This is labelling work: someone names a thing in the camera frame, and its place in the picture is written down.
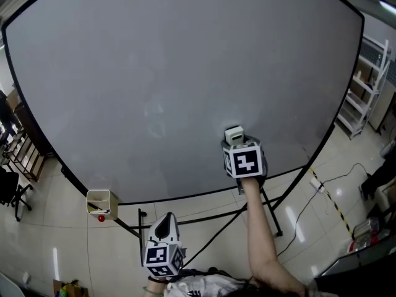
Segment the black office chair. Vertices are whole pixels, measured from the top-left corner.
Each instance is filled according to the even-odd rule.
[[[3,167],[0,167],[0,203],[2,205],[7,204],[7,207],[10,204],[12,207],[15,207],[15,218],[19,222],[20,218],[18,218],[18,206],[20,201],[26,205],[26,208],[29,211],[32,210],[32,207],[24,202],[21,197],[23,194],[25,194],[28,188],[33,189],[33,186],[29,184],[22,188],[18,181],[18,173],[13,171],[7,172]]]

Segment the power strip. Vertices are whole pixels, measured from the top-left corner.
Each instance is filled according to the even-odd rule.
[[[319,187],[321,187],[321,185],[322,185],[315,177],[313,177],[309,183],[311,184],[311,186],[312,186],[313,188],[315,188],[315,192],[316,192],[316,191],[319,189]],[[319,192],[320,192],[320,193],[323,193],[324,190],[325,190],[325,188],[324,188],[324,186],[322,186],[322,187],[319,189]]]

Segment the human arm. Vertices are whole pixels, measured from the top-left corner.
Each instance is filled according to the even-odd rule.
[[[163,295],[166,288],[166,282],[161,282],[160,279],[156,278],[155,281],[148,278],[146,290],[143,292],[143,297],[159,297]]]
[[[292,291],[304,296],[304,285],[278,261],[258,182],[254,178],[243,178],[241,182],[247,200],[249,263],[253,277],[280,291]]]

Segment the white cube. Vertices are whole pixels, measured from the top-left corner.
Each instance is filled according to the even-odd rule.
[[[144,267],[155,277],[175,276],[183,266],[183,259],[177,244],[160,243],[146,248]]]
[[[225,169],[232,178],[263,174],[261,146],[256,142],[232,145],[223,144]]]
[[[243,144],[244,140],[244,132],[241,126],[225,131],[225,141],[230,145]]]

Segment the ceiling light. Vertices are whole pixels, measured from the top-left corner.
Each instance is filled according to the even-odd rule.
[[[388,11],[390,11],[391,13],[393,13],[394,15],[396,15],[396,7],[395,7],[393,4],[391,4],[391,3],[389,3],[389,2],[387,2],[387,1],[385,1],[385,0],[379,0],[379,3],[381,3],[381,5],[382,5],[385,9],[387,9]]]

